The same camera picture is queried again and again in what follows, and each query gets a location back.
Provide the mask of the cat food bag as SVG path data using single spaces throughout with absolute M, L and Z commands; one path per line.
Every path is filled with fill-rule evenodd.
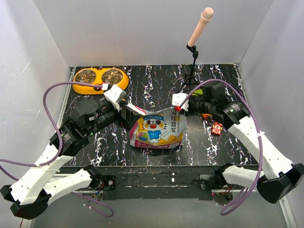
M 150 112 L 128 105 L 140 118 L 129 132 L 130 145 L 136 148 L 174 149 L 186 141 L 187 120 L 173 107 Z

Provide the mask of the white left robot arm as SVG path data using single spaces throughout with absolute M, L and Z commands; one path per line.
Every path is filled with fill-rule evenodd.
M 115 189 L 115 176 L 104 176 L 93 165 L 57 181 L 51 182 L 50 179 L 89 144 L 90 136 L 112 123 L 129 131 L 144 115 L 125 101 L 119 106 L 117 108 L 108 101 L 98 104 L 95 100 L 83 100 L 78 104 L 59 129 L 63 145 L 59 145 L 59 136 L 54 134 L 35 166 L 14 184 L 1 188 L 3 198 L 12 202 L 10 210 L 15 217 L 34 219 L 52 202 L 79 189 Z

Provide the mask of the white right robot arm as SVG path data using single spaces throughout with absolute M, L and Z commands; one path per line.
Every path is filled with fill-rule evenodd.
M 256 188 L 267 202 L 275 204 L 295 189 L 304 177 L 304 165 L 286 158 L 262 133 L 242 97 L 231 101 L 226 82 L 212 79 L 197 85 L 175 109 L 187 115 L 210 114 L 233 134 L 258 162 L 257 171 L 227 163 L 214 172 L 212 180 L 225 189 L 229 185 Z

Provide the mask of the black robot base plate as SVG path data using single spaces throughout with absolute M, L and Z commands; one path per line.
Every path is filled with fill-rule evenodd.
M 199 185 L 214 176 L 220 166 L 96 166 L 103 176 L 115 177 L 103 191 L 104 200 L 199 199 L 212 200 L 218 186 Z

